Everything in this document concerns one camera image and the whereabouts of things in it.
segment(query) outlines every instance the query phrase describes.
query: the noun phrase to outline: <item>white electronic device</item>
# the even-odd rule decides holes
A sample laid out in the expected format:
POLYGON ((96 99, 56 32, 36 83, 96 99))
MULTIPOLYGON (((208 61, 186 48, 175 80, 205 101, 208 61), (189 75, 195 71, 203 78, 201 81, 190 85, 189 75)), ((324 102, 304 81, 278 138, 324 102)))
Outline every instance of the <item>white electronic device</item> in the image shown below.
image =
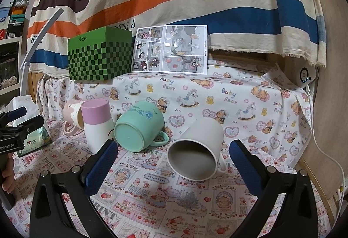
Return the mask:
POLYGON ((315 66, 310 66, 303 58, 295 60, 296 85, 304 88, 319 77, 319 71, 315 66))

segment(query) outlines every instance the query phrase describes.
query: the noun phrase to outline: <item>white bear print cloth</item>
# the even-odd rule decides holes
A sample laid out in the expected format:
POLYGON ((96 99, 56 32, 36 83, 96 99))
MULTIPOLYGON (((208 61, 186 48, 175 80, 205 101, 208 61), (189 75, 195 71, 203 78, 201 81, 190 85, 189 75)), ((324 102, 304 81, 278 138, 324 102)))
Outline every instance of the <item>white bear print cloth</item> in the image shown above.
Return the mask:
POLYGON ((208 65, 209 75, 140 72, 86 82, 43 78, 39 107, 47 120, 60 120, 69 99, 107 98, 116 120, 136 102, 150 101, 162 111, 171 142, 196 119, 211 117, 222 125, 225 144, 240 139, 252 153, 261 149, 294 167, 311 135, 305 92, 278 68, 263 74, 214 63, 208 65))
MULTIPOLYGON (((16 204, 7 215, 24 238, 29 237, 30 211, 40 172, 66 172, 76 164, 83 165, 91 155, 85 133, 67 136, 63 125, 61 120, 50 122, 52 144, 22 158, 14 157, 16 204)), ((179 137, 179 132, 174 129, 172 137, 179 137)), ((257 197, 250 195, 237 172, 228 145, 222 149, 228 172, 203 182, 188 181, 175 174, 168 165, 167 148, 168 145, 132 153, 119 147, 118 157, 98 194, 90 198, 97 211, 119 238, 229 238, 257 197)), ((261 149, 255 147, 252 151, 265 165, 275 166, 280 172, 296 172, 261 149)), ((330 223, 314 186, 313 190, 319 237, 323 238, 330 231, 330 223)), ((87 235, 70 197, 63 194, 63 199, 77 231, 87 235)), ((273 227, 283 199, 284 194, 279 195, 260 236, 273 227)), ((290 231, 295 236, 296 225, 290 231)))

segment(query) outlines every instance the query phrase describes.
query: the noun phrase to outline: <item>checkered box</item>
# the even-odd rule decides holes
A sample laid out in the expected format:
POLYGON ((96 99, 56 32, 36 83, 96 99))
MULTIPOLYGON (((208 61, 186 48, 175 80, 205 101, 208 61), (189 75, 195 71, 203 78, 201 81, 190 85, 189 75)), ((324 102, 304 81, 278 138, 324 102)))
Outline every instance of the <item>checkered box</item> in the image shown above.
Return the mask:
POLYGON ((102 27, 67 44, 71 80, 108 80, 131 71, 131 31, 102 27))

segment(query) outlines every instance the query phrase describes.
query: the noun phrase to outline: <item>striped curtain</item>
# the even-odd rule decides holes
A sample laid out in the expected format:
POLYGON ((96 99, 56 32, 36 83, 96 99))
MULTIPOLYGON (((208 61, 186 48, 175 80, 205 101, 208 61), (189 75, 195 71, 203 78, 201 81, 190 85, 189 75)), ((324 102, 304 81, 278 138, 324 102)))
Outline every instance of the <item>striped curtain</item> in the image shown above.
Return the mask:
POLYGON ((64 13, 34 53, 32 72, 68 76, 67 40, 106 25, 133 35, 138 27, 208 25, 211 50, 277 53, 325 66, 319 0, 35 0, 27 48, 57 7, 64 13))

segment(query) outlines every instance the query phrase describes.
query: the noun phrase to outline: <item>green mug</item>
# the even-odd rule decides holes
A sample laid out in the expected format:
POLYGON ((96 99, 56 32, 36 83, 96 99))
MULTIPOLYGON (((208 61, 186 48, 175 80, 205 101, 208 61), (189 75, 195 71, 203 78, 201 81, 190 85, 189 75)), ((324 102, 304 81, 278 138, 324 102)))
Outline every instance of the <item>green mug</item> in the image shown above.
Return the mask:
POLYGON ((161 147, 169 142, 168 135, 162 131, 163 126, 164 117, 157 106, 148 101, 139 101, 117 120, 115 140, 133 153, 148 146, 161 147), (164 141, 154 141, 157 136, 163 137, 164 141))

